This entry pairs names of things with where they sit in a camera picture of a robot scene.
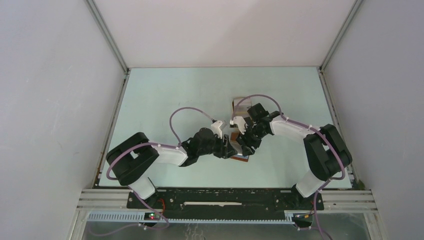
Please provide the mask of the aluminium frame rail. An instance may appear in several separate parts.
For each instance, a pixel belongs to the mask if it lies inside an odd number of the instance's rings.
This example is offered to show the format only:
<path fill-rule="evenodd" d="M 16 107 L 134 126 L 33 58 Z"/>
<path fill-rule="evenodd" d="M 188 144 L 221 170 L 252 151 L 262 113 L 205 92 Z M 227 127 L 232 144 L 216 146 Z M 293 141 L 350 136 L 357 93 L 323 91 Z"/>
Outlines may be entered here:
<path fill-rule="evenodd" d="M 76 213 L 85 221 L 93 222 L 122 222 L 144 223 L 154 220 L 145 220 L 148 209 L 127 208 L 129 189 L 84 189 L 81 192 Z M 324 190 L 321 192 L 323 204 L 322 214 L 377 214 L 378 209 L 374 196 L 369 190 Z M 303 210 L 284 210 L 281 220 L 219 220 L 213 217 L 211 220 L 193 217 L 176 217 L 168 219 L 170 223 L 241 223 L 241 224 L 291 224 L 295 213 L 303 213 Z"/>

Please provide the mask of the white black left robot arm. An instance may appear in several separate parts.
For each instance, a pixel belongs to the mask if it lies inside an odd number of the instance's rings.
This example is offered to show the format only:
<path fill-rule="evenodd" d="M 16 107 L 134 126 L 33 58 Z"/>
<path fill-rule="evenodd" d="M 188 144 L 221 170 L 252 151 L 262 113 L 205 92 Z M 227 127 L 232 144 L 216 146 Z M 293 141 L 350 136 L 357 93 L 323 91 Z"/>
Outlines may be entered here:
<path fill-rule="evenodd" d="M 227 134 L 219 137 L 205 127 L 179 146 L 151 142 L 143 132 L 137 132 L 107 153 L 106 178 L 129 187 L 145 208 L 153 208 L 158 202 L 157 189 L 145 174 L 153 164 L 188 167 L 202 156 L 228 159 L 237 153 Z"/>

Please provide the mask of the brown leather card holder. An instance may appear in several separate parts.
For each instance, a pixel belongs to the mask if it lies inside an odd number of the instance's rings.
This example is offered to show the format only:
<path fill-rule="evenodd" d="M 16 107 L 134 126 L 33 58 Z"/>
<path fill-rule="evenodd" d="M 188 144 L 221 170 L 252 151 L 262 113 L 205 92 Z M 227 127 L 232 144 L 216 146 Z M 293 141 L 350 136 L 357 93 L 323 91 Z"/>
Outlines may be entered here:
<path fill-rule="evenodd" d="M 237 161 L 241 161 L 241 162 L 248 162 L 249 161 L 249 157 L 248 156 L 244 156 L 243 152 L 242 152 L 242 147 L 240 146 L 240 144 L 236 141 L 237 137 L 239 136 L 239 132 L 238 131 L 233 131 L 230 134 L 230 139 L 229 142 L 231 144 L 231 146 L 236 150 L 237 154 L 231 156 L 230 158 L 233 160 L 237 160 Z"/>

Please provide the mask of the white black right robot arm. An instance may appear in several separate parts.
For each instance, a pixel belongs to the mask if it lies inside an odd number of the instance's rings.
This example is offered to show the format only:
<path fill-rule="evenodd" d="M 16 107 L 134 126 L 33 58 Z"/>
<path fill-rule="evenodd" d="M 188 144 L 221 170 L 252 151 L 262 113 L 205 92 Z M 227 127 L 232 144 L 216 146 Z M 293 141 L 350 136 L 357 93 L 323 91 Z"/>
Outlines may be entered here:
<path fill-rule="evenodd" d="M 309 170 L 292 188 L 291 204 L 304 209 L 311 195 L 336 174 L 345 173 L 353 161 L 352 155 L 337 128 L 332 124 L 315 127 L 297 122 L 276 110 L 268 112 L 257 103 L 247 110 L 248 116 L 233 115 L 230 125 L 237 127 L 236 141 L 244 156 L 253 155 L 267 135 L 285 136 L 304 146 Z"/>

